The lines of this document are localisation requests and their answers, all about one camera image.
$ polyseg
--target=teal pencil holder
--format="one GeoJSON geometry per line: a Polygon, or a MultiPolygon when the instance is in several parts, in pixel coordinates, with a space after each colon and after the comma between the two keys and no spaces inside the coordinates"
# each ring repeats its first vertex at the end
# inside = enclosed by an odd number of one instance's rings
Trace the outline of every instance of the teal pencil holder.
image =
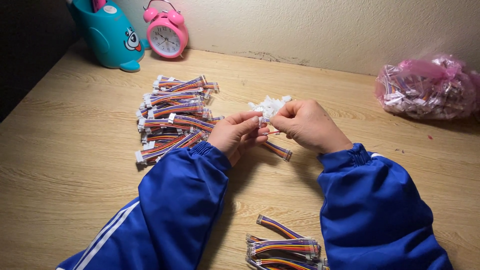
{"type": "Polygon", "coordinates": [[[140,70],[138,62],[150,45],[146,39],[138,38],[132,24],[114,2],[108,1],[97,12],[93,12],[91,0],[70,0],[67,6],[77,29],[103,66],[127,72],[140,70]]]}

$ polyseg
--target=pink plastic bag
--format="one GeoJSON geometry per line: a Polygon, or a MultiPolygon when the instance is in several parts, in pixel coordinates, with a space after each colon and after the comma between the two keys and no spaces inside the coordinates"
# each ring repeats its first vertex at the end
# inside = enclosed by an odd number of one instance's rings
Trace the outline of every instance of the pink plastic bag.
{"type": "Polygon", "coordinates": [[[480,75],[451,55],[384,66],[375,95],[385,111],[415,119],[465,118],[480,109],[480,75]]]}

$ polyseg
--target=wooden table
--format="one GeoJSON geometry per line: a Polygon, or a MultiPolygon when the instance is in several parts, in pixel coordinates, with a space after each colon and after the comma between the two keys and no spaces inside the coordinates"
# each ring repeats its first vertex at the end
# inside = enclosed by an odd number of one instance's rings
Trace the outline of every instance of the wooden table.
{"type": "MultiPolygon", "coordinates": [[[[455,268],[480,269],[474,120],[426,124],[388,114],[373,96],[375,78],[365,75],[196,50],[172,61],[148,51],[141,66],[132,74],[103,68],[78,43],[0,124],[0,269],[53,269],[138,195],[148,168],[135,165],[141,148],[135,111],[159,74],[205,74],[219,82],[222,92],[210,106],[215,115],[248,110],[248,101],[265,95],[318,100],[352,141],[410,172],[455,268]]],[[[255,224],[259,213],[323,245],[316,183],[322,167],[293,141],[271,138],[293,150],[291,162],[259,148],[229,172],[225,209],[200,269],[248,269],[245,234],[276,236],[255,224]]]]}

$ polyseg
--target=bundle of wires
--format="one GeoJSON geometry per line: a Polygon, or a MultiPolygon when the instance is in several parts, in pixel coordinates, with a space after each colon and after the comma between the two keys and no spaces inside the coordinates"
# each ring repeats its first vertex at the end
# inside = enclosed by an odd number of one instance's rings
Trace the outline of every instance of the bundle of wires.
{"type": "Polygon", "coordinates": [[[258,216],[257,224],[286,239],[269,240],[247,234],[245,260],[252,266],[261,270],[330,270],[328,260],[320,259],[320,245],[314,239],[302,236],[264,215],[258,216]]]}
{"type": "MultiPolygon", "coordinates": [[[[193,147],[206,140],[215,124],[224,116],[213,117],[206,107],[212,92],[219,93],[216,82],[208,82],[204,75],[190,81],[159,75],[153,82],[152,94],[144,94],[136,113],[138,131],[142,134],[144,149],[135,152],[137,163],[155,164],[171,150],[193,147]]],[[[285,161],[292,152],[266,142],[264,146],[285,161]]]]}

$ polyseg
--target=blue sleeve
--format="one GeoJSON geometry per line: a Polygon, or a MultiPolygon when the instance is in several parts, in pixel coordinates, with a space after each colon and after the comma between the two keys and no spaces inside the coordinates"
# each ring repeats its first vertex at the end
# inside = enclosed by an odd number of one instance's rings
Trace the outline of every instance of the blue sleeve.
{"type": "Polygon", "coordinates": [[[142,179],[139,196],[57,269],[196,269],[221,213],[230,167],[207,142],[171,151],[142,179]]]}
{"type": "Polygon", "coordinates": [[[319,156],[320,224],[334,270],[451,270],[408,172],[362,144],[319,156]]]}

